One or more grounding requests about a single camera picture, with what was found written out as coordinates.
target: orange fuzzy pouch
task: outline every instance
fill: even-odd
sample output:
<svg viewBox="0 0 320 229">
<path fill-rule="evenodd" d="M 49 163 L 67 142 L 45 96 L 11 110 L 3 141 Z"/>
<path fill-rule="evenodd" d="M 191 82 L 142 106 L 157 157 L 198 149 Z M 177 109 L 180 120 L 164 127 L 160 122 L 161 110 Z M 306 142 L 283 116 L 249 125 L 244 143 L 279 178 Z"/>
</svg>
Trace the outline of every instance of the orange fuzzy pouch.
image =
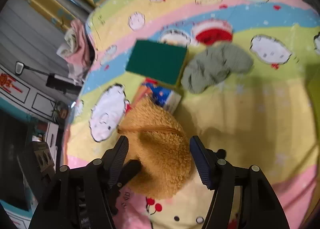
<svg viewBox="0 0 320 229">
<path fill-rule="evenodd" d="M 141 171 L 128 183 L 136 193 L 154 199 L 174 196 L 190 176 L 189 141 L 181 125 L 149 97 L 142 98 L 118 127 L 129 139 L 130 159 Z"/>
</svg>

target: colorful bedsheet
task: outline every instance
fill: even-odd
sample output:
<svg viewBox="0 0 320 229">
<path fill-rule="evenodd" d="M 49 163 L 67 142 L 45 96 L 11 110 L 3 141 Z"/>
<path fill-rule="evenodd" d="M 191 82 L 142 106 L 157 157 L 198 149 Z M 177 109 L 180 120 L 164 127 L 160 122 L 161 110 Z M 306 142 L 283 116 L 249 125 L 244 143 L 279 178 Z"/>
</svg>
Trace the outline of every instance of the colorful bedsheet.
<svg viewBox="0 0 320 229">
<path fill-rule="evenodd" d="M 125 72 L 136 39 L 184 45 L 192 57 L 214 39 L 212 26 L 223 29 L 223 22 L 232 26 L 232 42 L 251 55 L 253 69 L 199 95 L 180 91 L 174 115 L 189 137 L 198 135 L 214 151 L 225 149 L 234 166 L 258 165 L 290 227 L 298 228 L 319 199 L 313 195 L 315 102 L 305 83 L 320 63 L 320 17 L 302 0 L 108 0 L 87 21 L 96 58 L 65 132 L 64 161 L 71 168 L 83 166 L 114 146 L 115 120 L 144 79 Z M 114 221 L 118 229 L 201 227 L 212 194 L 196 172 L 172 199 L 154 200 L 123 188 Z M 237 199 L 236 190 L 232 218 Z"/>
</svg>

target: orange zipper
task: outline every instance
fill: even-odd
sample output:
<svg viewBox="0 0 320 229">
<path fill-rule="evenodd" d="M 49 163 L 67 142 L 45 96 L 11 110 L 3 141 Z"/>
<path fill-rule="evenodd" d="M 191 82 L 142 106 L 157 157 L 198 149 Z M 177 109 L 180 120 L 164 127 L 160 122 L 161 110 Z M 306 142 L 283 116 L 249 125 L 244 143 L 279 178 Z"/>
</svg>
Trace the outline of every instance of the orange zipper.
<svg viewBox="0 0 320 229">
<path fill-rule="evenodd" d="M 118 133 L 124 134 L 125 132 L 162 132 L 162 133 L 174 133 L 180 137 L 183 137 L 183 133 L 175 128 L 165 127 L 165 126 L 155 126 L 155 127 L 141 127 L 141 128 L 124 128 L 118 126 Z"/>
</svg>

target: black screen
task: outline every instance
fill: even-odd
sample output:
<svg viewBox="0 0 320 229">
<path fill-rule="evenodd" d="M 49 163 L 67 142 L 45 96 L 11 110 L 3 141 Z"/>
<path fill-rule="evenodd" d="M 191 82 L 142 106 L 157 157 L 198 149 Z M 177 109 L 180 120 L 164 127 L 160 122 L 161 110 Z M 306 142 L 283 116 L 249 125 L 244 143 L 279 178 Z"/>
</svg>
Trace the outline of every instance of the black screen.
<svg viewBox="0 0 320 229">
<path fill-rule="evenodd" d="M 28 210 L 17 154 L 25 147 L 28 124 L 0 110 L 0 199 Z"/>
</svg>

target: gray sock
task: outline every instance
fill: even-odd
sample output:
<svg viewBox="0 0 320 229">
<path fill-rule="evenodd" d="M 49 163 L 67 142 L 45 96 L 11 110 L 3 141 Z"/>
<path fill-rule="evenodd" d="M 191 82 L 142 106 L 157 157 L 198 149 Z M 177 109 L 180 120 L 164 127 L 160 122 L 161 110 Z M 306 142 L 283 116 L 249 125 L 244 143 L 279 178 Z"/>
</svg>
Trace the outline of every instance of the gray sock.
<svg viewBox="0 0 320 229">
<path fill-rule="evenodd" d="M 197 54 L 183 71 L 181 84 L 191 93 L 199 94 L 208 86 L 222 82 L 230 73 L 247 73 L 252 65 L 247 52 L 223 42 Z"/>
</svg>

